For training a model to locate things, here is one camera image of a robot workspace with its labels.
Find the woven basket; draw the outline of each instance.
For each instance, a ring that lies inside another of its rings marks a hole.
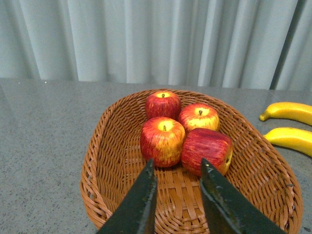
[[[146,164],[139,137],[146,121],[146,97],[156,91],[142,91],[118,100],[106,109],[94,130],[82,166],[80,191],[86,212],[98,229],[116,210]],[[226,178],[281,229],[298,233],[303,214],[301,191],[278,151],[228,104],[191,91],[169,91],[180,96],[182,107],[202,102],[217,110],[220,132],[234,143]],[[181,164],[170,169],[156,168],[155,174],[156,233],[209,234],[199,178]]]

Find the white curtain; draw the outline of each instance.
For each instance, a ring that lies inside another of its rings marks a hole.
[[[312,91],[312,0],[0,0],[0,78]]]

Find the red apple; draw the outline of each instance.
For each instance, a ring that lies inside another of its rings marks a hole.
[[[178,121],[186,134],[194,128],[207,128],[219,131],[220,120],[217,111],[205,103],[190,104],[182,109]]]
[[[172,118],[154,117],[143,124],[140,149],[148,161],[154,159],[156,167],[171,167],[181,160],[185,131]]]
[[[182,165],[194,175],[201,176],[201,160],[206,158],[222,175],[232,159],[232,140],[221,132],[195,128],[187,135],[182,149]]]
[[[163,116],[177,120],[181,111],[180,97],[169,91],[158,91],[149,95],[145,102],[147,119]]]

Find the banana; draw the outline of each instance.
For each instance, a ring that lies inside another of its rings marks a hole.
[[[281,127],[272,129],[264,138],[273,145],[294,149],[312,157],[312,132]]]
[[[259,116],[261,121],[269,118],[287,118],[312,126],[312,106],[296,102],[276,102]]]

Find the granite countertop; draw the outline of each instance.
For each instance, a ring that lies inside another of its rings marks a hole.
[[[290,126],[258,120],[277,101],[312,105],[311,92],[187,87],[109,82],[0,79],[0,233],[96,232],[79,190],[81,166],[101,114],[118,99],[146,89],[191,90],[236,108],[260,133]],[[312,230],[312,158],[277,147],[299,181],[304,202],[301,234]]]

